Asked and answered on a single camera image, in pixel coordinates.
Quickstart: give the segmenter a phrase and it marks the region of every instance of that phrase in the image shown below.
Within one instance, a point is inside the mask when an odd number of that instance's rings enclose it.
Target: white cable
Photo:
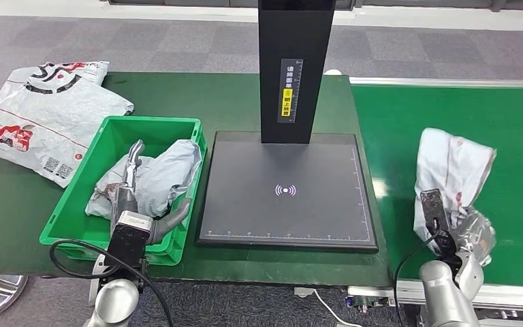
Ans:
[[[326,309],[336,318],[336,320],[338,320],[338,322],[340,324],[344,324],[346,326],[351,326],[351,327],[362,327],[362,325],[358,325],[358,324],[350,324],[349,322],[345,322],[343,321],[342,319],[340,319],[338,317],[338,315],[321,299],[321,296],[317,293],[317,290],[314,289],[314,293],[316,294],[316,297],[317,299],[326,307]]]

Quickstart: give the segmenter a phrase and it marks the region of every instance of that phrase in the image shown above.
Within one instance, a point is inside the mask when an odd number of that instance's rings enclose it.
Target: qr code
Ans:
[[[63,179],[66,179],[67,177],[69,177],[69,175],[71,174],[72,171],[73,171],[73,168],[71,168],[65,164],[62,164],[61,167],[59,167],[59,170],[57,170],[57,173],[55,175],[59,176]]]
[[[59,160],[49,157],[49,159],[47,159],[47,163],[45,163],[45,167],[43,167],[43,169],[47,170],[48,172],[54,172],[55,168],[57,168],[57,166],[59,166]]]

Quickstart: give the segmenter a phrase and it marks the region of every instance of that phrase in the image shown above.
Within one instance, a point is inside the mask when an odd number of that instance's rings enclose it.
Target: green plastic crate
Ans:
[[[202,158],[206,156],[207,144],[199,119],[143,116],[106,118],[73,180],[45,225],[39,237],[41,244],[51,245],[61,238],[75,238],[104,249],[107,248],[110,238],[109,221],[102,217],[85,215],[85,206],[93,193],[96,182],[139,139],[145,143],[145,150],[141,154],[143,156],[156,157],[180,139],[193,140],[200,146]],[[184,197],[195,199],[202,166],[203,160],[195,174],[193,184],[185,195],[174,201],[172,210],[175,210],[179,201]],[[146,247],[146,258],[149,264],[173,266],[180,262],[193,203],[192,201],[188,217],[168,233],[161,243]],[[59,245],[57,249],[64,251],[71,259],[97,259],[97,253],[77,245]]]

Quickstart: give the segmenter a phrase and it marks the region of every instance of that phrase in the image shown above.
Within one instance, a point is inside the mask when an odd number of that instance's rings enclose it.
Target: black scanning stand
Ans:
[[[259,0],[261,133],[216,133],[197,242],[378,251],[354,135],[312,134],[334,0]]]

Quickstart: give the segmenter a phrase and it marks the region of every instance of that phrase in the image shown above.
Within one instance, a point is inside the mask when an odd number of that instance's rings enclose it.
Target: plastic bag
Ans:
[[[164,215],[175,199],[191,185],[202,162],[200,146],[191,140],[177,140],[157,158],[139,157],[135,196],[138,211],[149,217]],[[123,181],[127,154],[95,184],[85,213],[111,219],[114,186]]]
[[[428,240],[431,235],[426,229],[420,192],[440,190],[446,217],[453,230],[468,217],[468,208],[480,194],[495,157],[495,149],[440,129],[426,128],[422,132],[414,186],[414,232],[421,240]],[[435,242],[428,246],[438,253]]]
[[[105,117],[129,114],[133,104],[63,66],[47,63],[33,73],[1,89],[0,158],[66,187]]]

